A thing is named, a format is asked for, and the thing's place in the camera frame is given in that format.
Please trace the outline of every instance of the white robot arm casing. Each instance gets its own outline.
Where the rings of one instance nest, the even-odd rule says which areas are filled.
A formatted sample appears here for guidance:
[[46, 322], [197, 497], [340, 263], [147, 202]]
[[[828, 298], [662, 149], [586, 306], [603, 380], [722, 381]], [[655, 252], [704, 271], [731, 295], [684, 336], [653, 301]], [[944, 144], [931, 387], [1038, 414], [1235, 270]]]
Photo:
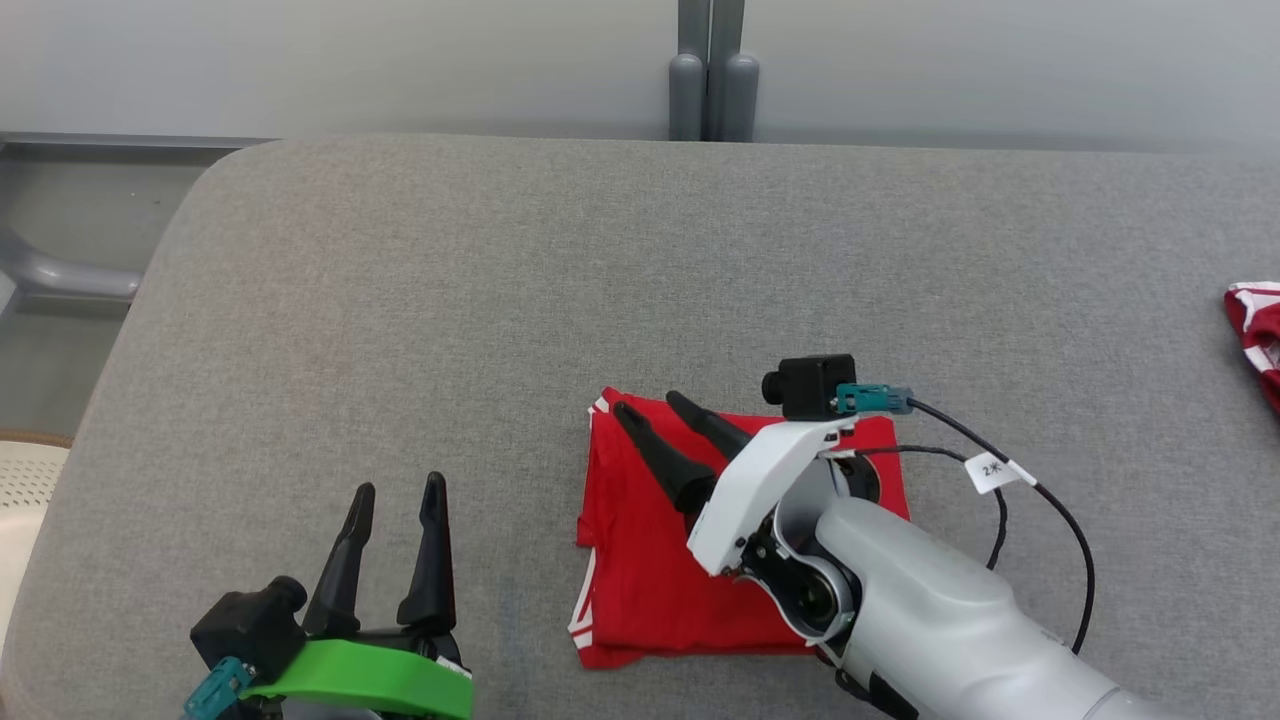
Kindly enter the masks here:
[[742, 562], [740, 538], [759, 529], [818, 452], [840, 442], [858, 418], [826, 423], [778, 423], [760, 429], [721, 473], [689, 533], [689, 550], [709, 574]]
[[1184, 717], [1119, 689], [1027, 618], [1002, 578], [873, 502], [835, 501], [817, 539], [861, 582], [840, 664], [864, 688], [874, 673], [922, 717]]

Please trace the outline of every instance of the teal connector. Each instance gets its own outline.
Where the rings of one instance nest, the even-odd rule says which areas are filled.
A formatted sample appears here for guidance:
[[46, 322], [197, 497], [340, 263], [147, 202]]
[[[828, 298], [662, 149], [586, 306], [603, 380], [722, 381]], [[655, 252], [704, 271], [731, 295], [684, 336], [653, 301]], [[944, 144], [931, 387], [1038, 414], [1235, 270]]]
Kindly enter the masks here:
[[844, 383], [836, 386], [836, 411], [854, 413], [892, 413], [906, 415], [911, 406], [906, 402], [911, 388], [892, 386], [860, 386]]
[[252, 682], [253, 675], [243, 662], [236, 657], [221, 659], [183, 703], [183, 720], [216, 720], [236, 705], [239, 693]]

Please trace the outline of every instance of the gray fabric surface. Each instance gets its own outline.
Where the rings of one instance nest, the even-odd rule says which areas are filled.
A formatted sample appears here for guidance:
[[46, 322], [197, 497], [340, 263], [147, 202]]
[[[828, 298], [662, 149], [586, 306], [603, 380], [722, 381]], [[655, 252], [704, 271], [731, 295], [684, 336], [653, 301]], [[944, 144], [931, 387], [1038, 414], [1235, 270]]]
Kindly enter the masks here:
[[[586, 407], [614, 384], [768, 411], [850, 351], [1075, 511], [1084, 657], [1206, 717], [1275, 712], [1277, 418], [1221, 309], [1280, 278], [1280, 165], [1245, 159], [476, 137], [237, 152], [184, 202], [108, 361], [5, 650], [18, 719], [172, 717], [224, 591], [308, 585], [378, 484], [358, 610], [389, 623], [429, 469], [451, 480], [480, 717], [876, 717], [809, 659], [580, 669], [564, 625]], [[968, 450], [925, 418], [908, 442]], [[995, 507], [906, 461], [920, 525], [984, 557]], [[1075, 632], [1083, 570], [1009, 493], [1002, 574]]]

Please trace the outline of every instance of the black cable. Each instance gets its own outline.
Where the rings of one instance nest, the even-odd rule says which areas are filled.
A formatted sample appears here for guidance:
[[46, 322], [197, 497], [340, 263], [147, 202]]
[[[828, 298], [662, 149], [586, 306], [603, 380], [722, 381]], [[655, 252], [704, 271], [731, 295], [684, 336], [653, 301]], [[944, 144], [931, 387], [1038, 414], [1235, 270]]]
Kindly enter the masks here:
[[[937, 407], [920, 402], [914, 397], [908, 397], [906, 404], [927, 415], [932, 415], [933, 418], [937, 418], [938, 420], [946, 423], [947, 425], [951, 427], [951, 429], [969, 438], [978, 447], [995, 455], [996, 459], [1000, 460], [1001, 462], [1005, 462], [1006, 465], [1009, 464], [1007, 455], [996, 450], [996, 446], [983, 439], [982, 436], [970, 430], [955, 418], [947, 415], [946, 413], [938, 410]], [[1068, 527], [1071, 528], [1071, 533], [1075, 536], [1075, 541], [1080, 544], [1080, 552], [1084, 555], [1084, 611], [1080, 612], [1080, 629], [1076, 630], [1075, 642], [1071, 643], [1071, 652], [1074, 652], [1075, 655], [1080, 655], [1080, 648], [1084, 647], [1084, 635], [1087, 635], [1089, 632], [1089, 620], [1093, 619], [1093, 596], [1097, 591], [1097, 575], [1093, 568], [1093, 551], [1089, 548], [1089, 541], [1085, 539], [1084, 530], [1080, 529], [1080, 524], [1075, 521], [1075, 518], [1071, 515], [1071, 511], [1068, 510], [1066, 506], [1062, 505], [1062, 502], [1052, 492], [1050, 492], [1048, 488], [1044, 487], [1044, 483], [1036, 483], [1033, 487], [1036, 488], [1036, 492], [1038, 492], [1041, 497], [1047, 500], [1048, 503], [1053, 506], [1053, 510], [1057, 510], [1057, 514], [1061, 515], [1064, 520], [1066, 520]]]
[[951, 415], [947, 415], [946, 413], [938, 410], [937, 407], [934, 407], [932, 405], [927, 405], [924, 402], [920, 402], [919, 400], [916, 400], [914, 397], [908, 397], [906, 398], [906, 404], [910, 405], [911, 407], [915, 407], [920, 413], [924, 413], [925, 415], [932, 415], [932, 416], [937, 418], [938, 420], [942, 420], [947, 425], [951, 425], [951, 429], [954, 429], [955, 432], [957, 432], [957, 433], [963, 434], [964, 437], [969, 438], [978, 447], [980, 447], [980, 448], [986, 450], [987, 452], [995, 455], [996, 460], [1000, 460], [1001, 462], [1009, 462], [1009, 456], [1007, 455], [1005, 455], [1004, 452], [996, 450], [996, 446], [993, 446], [989, 442], [982, 439], [982, 436], [979, 436], [978, 433], [975, 433], [975, 432], [970, 430], [969, 428], [964, 427], [964, 424], [961, 424], [959, 420], [956, 420]]
[[1084, 647], [1084, 635], [1089, 632], [1089, 620], [1093, 618], [1093, 592], [1097, 584], [1093, 574], [1093, 551], [1089, 550], [1089, 541], [1084, 539], [1084, 530], [1080, 529], [1080, 524], [1071, 516], [1071, 511], [1044, 487], [1044, 483], [1037, 483], [1036, 492], [1041, 493], [1041, 497], [1047, 500], [1057, 510], [1059, 515], [1066, 520], [1066, 524], [1070, 525], [1071, 532], [1075, 534], [1076, 542], [1080, 543], [1080, 552], [1084, 553], [1084, 582], [1087, 585], [1084, 591], [1084, 612], [1080, 614], [1080, 629], [1076, 630], [1075, 642], [1071, 643], [1071, 652], [1080, 655], [1080, 648]]
[[[925, 452], [929, 455], [946, 455], [961, 465], [965, 460], [968, 460], [968, 457], [954, 450], [947, 450], [946, 447], [933, 447], [931, 445], [895, 445], [892, 447], [872, 447], [858, 451], [859, 455], [876, 455], [881, 452]], [[996, 569], [996, 562], [1000, 561], [1000, 550], [1005, 547], [1005, 536], [1009, 534], [1009, 505], [1005, 503], [1005, 493], [1000, 492], [1000, 488], [996, 488], [995, 496], [996, 505], [1000, 506], [1000, 524], [996, 527], [996, 542], [991, 546], [991, 555], [987, 557], [988, 570]]]

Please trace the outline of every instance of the red cloth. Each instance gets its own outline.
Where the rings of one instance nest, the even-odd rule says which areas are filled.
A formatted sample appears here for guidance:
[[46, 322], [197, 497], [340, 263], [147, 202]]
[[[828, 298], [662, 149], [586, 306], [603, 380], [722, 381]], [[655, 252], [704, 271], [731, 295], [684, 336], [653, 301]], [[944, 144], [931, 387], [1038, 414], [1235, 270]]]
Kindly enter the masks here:
[[[607, 388], [591, 407], [591, 445], [577, 544], [591, 547], [568, 630], [584, 667], [618, 667], [645, 655], [804, 653], [773, 601], [755, 583], [709, 577], [685, 547], [685, 519], [609, 409], [626, 401], [690, 459], [717, 473], [726, 460], [658, 400]], [[781, 418], [724, 415], [754, 434]], [[840, 447], [897, 445], [888, 418], [860, 420]], [[881, 505], [910, 519], [897, 455], [870, 456]]]
[[1262, 392], [1280, 413], [1280, 283], [1235, 283], [1224, 301], [1244, 356], [1261, 373]]

